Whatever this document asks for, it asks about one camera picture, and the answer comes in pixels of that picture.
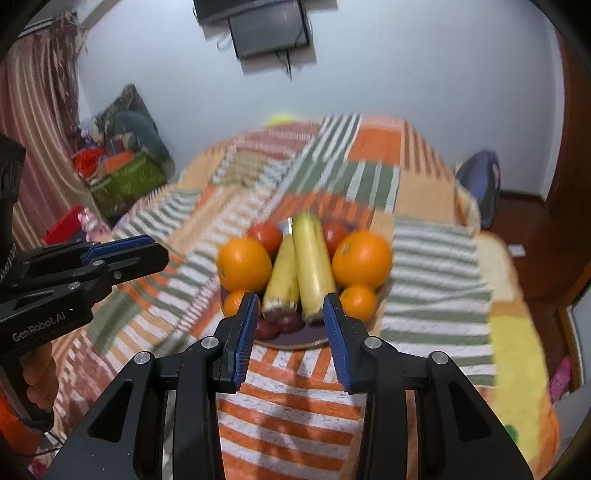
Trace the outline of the person's left hand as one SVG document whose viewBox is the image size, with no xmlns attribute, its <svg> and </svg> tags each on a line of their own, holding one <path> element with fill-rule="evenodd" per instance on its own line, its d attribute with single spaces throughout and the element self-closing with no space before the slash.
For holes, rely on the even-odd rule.
<svg viewBox="0 0 591 480">
<path fill-rule="evenodd" d="M 47 343 L 21 359 L 28 399 L 42 409 L 53 407 L 58 392 L 56 362 L 52 344 Z"/>
</svg>

